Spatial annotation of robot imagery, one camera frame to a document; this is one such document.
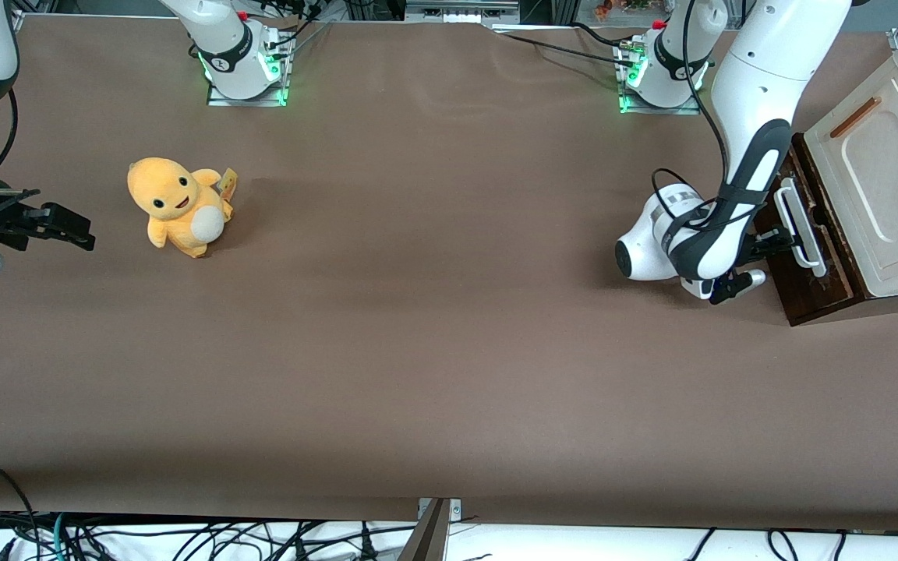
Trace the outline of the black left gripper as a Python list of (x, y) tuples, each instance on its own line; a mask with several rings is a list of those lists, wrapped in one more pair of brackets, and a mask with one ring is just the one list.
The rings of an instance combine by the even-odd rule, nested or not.
[(770, 233), (765, 233), (764, 246), (762, 246), (762, 237), (760, 235), (746, 234), (745, 265), (791, 253), (794, 246), (799, 245), (801, 245), (801, 237), (798, 234), (792, 234), (788, 230), (772, 230)]

